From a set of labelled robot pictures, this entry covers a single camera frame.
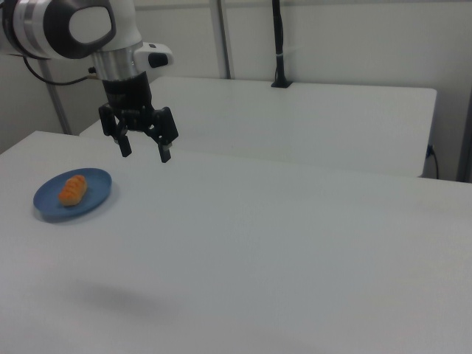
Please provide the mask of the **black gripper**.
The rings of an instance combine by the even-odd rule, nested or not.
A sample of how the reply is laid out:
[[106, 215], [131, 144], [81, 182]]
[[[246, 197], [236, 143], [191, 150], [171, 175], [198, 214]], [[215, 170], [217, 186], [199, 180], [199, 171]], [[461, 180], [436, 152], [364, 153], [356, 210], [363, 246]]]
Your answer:
[[178, 130], [170, 108], [154, 110], [148, 75], [143, 72], [126, 80], [104, 80], [103, 87], [108, 102], [99, 107], [102, 130], [119, 145], [122, 156], [132, 152], [127, 131], [146, 131], [158, 145], [161, 162], [168, 162]]

